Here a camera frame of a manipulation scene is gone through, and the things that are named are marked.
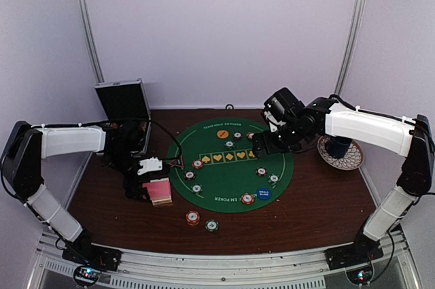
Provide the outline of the orange dealer button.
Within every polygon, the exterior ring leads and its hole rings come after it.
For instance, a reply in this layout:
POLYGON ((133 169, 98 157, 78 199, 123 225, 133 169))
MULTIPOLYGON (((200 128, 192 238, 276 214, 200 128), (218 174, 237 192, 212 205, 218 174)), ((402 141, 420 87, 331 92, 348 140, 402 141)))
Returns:
POLYGON ((220 139, 227 139, 229 137, 229 132, 227 130, 219 130, 217 132, 217 137, 220 139))

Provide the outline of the green chip top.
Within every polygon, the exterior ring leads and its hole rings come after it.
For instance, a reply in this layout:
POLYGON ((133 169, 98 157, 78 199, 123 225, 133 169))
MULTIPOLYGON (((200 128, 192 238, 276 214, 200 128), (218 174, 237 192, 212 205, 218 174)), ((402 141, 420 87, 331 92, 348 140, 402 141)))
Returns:
POLYGON ((235 146, 235 144, 234 144, 233 141, 226 141, 226 142, 225 142, 225 148, 226 148, 227 150, 232 150, 232 149, 234 148, 234 146, 235 146))

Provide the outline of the red-backed card deck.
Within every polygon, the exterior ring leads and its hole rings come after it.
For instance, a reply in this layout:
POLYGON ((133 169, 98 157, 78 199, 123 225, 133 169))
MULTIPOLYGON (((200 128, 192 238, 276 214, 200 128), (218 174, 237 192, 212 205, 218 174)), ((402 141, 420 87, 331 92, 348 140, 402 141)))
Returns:
POLYGON ((165 200, 172 197, 169 180, 144 183, 142 187, 147 190, 148 196, 152 201, 165 200))

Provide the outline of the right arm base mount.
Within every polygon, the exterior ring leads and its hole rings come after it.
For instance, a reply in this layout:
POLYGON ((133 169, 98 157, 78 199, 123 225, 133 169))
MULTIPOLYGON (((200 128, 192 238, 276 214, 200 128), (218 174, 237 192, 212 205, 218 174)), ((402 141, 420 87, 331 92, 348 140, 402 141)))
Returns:
POLYGON ((358 251, 353 244, 329 248, 324 253, 329 270, 331 271, 354 267, 360 264, 368 264, 384 256, 381 248, 375 248, 371 252, 367 252, 366 250, 358 251))

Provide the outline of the blue small blind button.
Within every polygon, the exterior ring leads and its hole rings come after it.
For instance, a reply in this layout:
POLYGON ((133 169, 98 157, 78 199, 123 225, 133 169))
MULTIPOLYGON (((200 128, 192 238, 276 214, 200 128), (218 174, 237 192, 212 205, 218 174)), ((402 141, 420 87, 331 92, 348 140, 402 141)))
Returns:
POLYGON ((270 188, 259 188, 256 194, 257 198, 261 201, 267 201, 272 197, 272 191, 270 188))

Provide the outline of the orange chip stack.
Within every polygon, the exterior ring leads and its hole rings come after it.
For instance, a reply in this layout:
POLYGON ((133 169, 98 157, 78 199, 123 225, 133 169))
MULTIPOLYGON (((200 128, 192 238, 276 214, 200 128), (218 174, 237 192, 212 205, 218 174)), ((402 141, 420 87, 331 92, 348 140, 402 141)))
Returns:
POLYGON ((189 211, 186 214, 186 222, 190 226, 196 226, 200 223, 201 217, 200 214, 197 211, 189 211))

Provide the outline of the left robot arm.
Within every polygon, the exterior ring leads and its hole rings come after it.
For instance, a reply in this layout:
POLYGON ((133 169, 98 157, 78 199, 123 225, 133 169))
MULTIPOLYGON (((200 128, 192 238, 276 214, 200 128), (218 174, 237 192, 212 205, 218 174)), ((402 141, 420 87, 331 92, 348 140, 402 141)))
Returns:
POLYGON ((67 250, 82 264, 90 265, 98 257, 92 236, 47 189, 41 161, 52 156, 101 152, 122 174, 126 196, 137 200, 147 195, 143 176, 150 170, 141 158, 146 145, 145 128, 136 120, 53 126, 19 121, 1 155, 1 181, 10 185, 6 192, 12 198, 64 241, 67 250))

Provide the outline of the green chip stack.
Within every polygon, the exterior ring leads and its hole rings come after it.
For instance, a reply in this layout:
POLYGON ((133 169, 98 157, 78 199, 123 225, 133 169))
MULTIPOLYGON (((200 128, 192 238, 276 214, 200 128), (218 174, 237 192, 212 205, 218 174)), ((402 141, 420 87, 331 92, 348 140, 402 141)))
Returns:
POLYGON ((209 232, 215 232, 219 229, 219 222, 214 219, 207 220, 205 223, 205 229, 209 232))

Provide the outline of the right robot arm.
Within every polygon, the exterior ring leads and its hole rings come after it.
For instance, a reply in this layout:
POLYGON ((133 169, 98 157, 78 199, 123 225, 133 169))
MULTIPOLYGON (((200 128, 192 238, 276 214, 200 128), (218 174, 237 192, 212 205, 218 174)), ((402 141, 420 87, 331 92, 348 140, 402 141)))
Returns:
POLYGON ((374 252, 374 242, 432 187, 434 142, 430 123, 423 115, 399 118, 367 112, 350 107, 336 95, 319 97, 304 105, 278 93, 265 102, 262 115, 269 128, 252 137, 253 152, 258 158, 296 152, 301 141, 317 135, 362 141, 404 157, 396 184, 367 219, 358 240, 349 246, 348 255, 353 262, 364 262, 374 252))

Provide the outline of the orange chip bottom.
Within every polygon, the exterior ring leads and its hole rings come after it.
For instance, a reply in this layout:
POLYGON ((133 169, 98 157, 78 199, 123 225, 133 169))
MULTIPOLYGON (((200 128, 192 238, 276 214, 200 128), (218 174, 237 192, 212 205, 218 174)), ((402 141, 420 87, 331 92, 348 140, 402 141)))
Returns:
POLYGON ((245 205, 251 205, 255 201, 255 197, 250 193, 245 193, 241 196, 241 202, 245 205))

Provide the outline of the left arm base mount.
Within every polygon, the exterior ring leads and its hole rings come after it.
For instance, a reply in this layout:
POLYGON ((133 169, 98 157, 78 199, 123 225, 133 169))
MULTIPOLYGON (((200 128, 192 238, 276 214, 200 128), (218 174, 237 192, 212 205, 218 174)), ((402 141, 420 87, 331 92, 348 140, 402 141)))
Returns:
POLYGON ((62 258, 77 264, 90 266, 100 271, 117 271, 122 257, 122 252, 113 248, 92 246, 91 253, 78 254, 67 248, 62 253, 62 258))

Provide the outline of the brown chip top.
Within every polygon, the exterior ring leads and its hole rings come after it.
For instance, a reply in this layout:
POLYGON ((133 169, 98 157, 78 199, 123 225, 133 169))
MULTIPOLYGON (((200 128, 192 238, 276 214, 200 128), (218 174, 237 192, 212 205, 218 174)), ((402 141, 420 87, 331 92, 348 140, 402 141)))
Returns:
POLYGON ((232 135, 232 138, 236 141, 240 140, 242 137, 243 137, 243 135, 240 132, 234 132, 232 135))

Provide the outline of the brown chip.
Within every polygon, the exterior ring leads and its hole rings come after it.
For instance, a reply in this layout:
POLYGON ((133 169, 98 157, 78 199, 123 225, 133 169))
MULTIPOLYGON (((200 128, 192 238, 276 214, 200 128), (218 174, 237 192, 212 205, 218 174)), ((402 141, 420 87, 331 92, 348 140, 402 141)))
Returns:
POLYGON ((243 135, 240 132, 234 132, 232 135, 232 138, 236 141, 240 140, 242 137, 243 137, 243 135))
POLYGON ((184 173, 184 179, 185 180, 194 180, 196 178, 196 174, 194 171, 187 171, 184 173))
POLYGON ((260 177, 266 176, 267 173, 268 173, 268 171, 267 171, 267 169, 264 168, 264 167, 258 167, 258 168, 256 169, 256 175, 258 175, 258 176, 260 176, 260 177))

